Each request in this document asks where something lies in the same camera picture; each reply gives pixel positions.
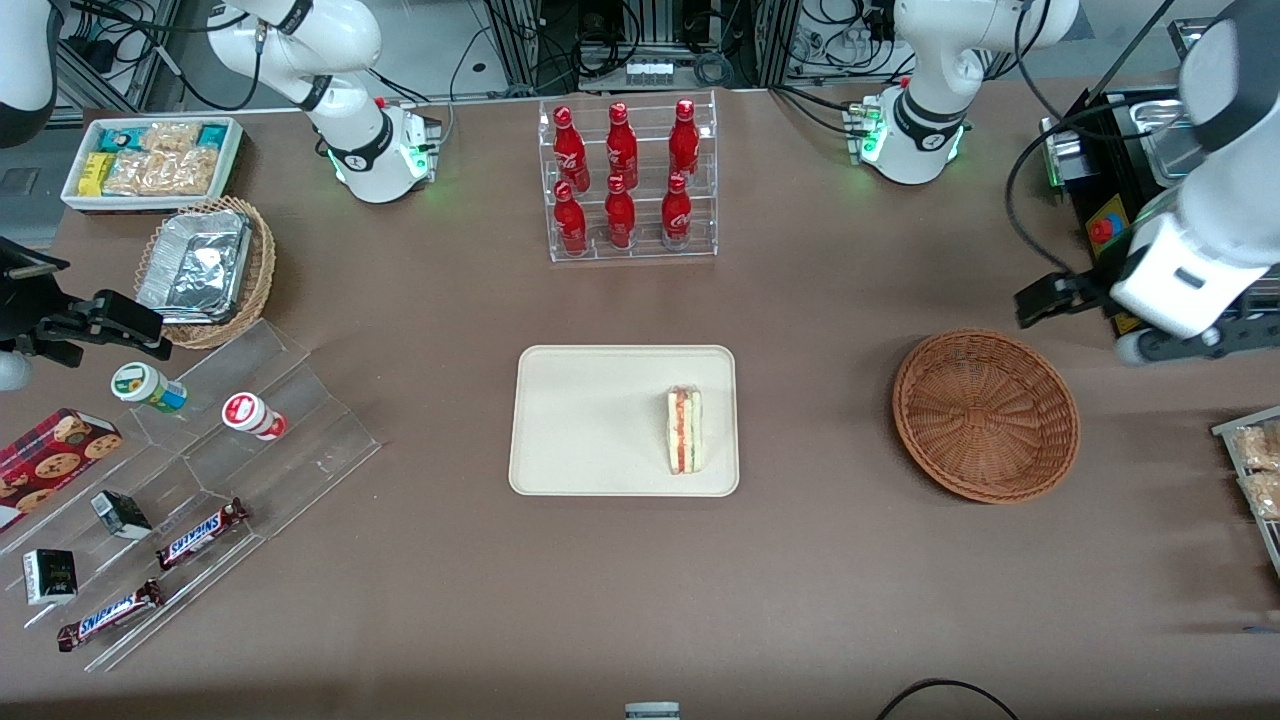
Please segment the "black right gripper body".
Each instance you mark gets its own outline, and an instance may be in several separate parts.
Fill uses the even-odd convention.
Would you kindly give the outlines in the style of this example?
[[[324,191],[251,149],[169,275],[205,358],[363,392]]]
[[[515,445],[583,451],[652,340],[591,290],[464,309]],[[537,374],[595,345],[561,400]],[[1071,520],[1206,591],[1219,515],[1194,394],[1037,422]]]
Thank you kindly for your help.
[[[13,346],[24,334],[35,334],[50,316],[54,325],[69,331],[72,340],[90,340],[84,319],[72,311],[78,299],[64,293],[55,274],[70,264],[1,238],[1,342]]]

